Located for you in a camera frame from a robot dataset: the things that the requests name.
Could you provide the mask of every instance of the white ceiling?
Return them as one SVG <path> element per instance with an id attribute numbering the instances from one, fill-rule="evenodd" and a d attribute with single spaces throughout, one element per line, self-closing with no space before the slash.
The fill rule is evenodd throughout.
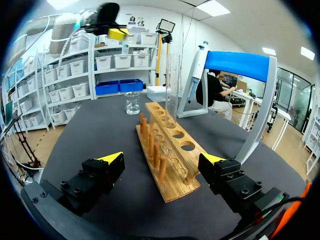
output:
<path id="1" fill-rule="evenodd" d="M 276 57 L 282 64 L 291 66 L 307 76 L 318 71 L 316 59 L 300 54 L 301 46 L 311 51 L 315 49 L 307 41 L 296 19 L 279 0 L 217 0 L 231 13 L 211 17 L 195 8 L 206 0 L 113 0 L 120 5 L 138 5 L 165 9 L 192 16 L 196 20 L 218 30 L 229 37 L 246 52 L 264 55 L 262 47 L 275 49 Z M 86 8 L 96 8 L 105 0 L 79 0 L 76 4 L 60 12 L 78 12 Z M 35 17 L 57 13 L 44 1 Z"/>

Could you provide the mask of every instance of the ceiling light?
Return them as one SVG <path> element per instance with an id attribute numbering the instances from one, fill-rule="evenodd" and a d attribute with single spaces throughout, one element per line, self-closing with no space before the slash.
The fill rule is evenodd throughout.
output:
<path id="1" fill-rule="evenodd" d="M 205 13 L 211 15 L 212 17 L 225 15 L 231 13 L 228 9 L 218 3 L 216 0 L 206 1 L 196 7 L 204 11 Z"/>
<path id="2" fill-rule="evenodd" d="M 315 53 L 303 46 L 301 47 L 301 55 L 307 57 L 308 59 L 311 59 L 312 61 L 315 59 Z"/>
<path id="3" fill-rule="evenodd" d="M 276 55 L 276 51 L 274 49 L 263 47 L 262 50 L 266 54 L 270 54 L 270 55 L 274 55 L 274 56 Z"/>
<path id="4" fill-rule="evenodd" d="M 56 10 L 63 9 L 71 4 L 74 4 L 75 2 L 78 2 L 78 0 L 46 0 L 46 1 Z"/>

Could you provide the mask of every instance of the poster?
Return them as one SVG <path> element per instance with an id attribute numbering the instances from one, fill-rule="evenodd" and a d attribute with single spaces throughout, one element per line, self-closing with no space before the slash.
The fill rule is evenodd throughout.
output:
<path id="1" fill-rule="evenodd" d="M 148 33 L 150 28 L 149 16 L 142 14 L 128 13 L 125 15 L 127 28 L 134 33 Z"/>

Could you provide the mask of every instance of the black table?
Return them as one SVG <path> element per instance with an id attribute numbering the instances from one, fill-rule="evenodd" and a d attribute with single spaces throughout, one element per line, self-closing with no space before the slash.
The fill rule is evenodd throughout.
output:
<path id="1" fill-rule="evenodd" d="M 145 94 L 140 112 L 149 116 Z M 197 103 L 188 108 L 199 108 Z M 179 124 L 210 154 L 233 158 L 248 133 L 217 113 L 178 119 Z M 81 169 L 88 158 L 124 152 L 125 170 L 109 195 L 103 195 L 83 218 L 102 229 L 149 237 L 191 236 L 218 239 L 230 233 L 240 220 L 220 195 L 214 195 L 199 174 L 201 187 L 173 202 L 164 203 L 147 165 L 137 133 L 140 115 L 127 115 L 122 95 L 82 103 L 57 140 L 42 180 L 60 188 Z M 279 155 L 260 142 L 242 169 L 267 192 L 277 187 L 300 196 L 305 182 Z"/>

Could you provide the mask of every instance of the computer monitor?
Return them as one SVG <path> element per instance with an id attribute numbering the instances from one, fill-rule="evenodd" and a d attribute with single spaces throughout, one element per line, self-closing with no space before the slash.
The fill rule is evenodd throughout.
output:
<path id="1" fill-rule="evenodd" d="M 230 75 L 224 75 L 222 81 L 225 84 L 228 84 L 231 87 L 235 87 L 237 85 L 237 77 L 236 76 L 230 76 Z"/>

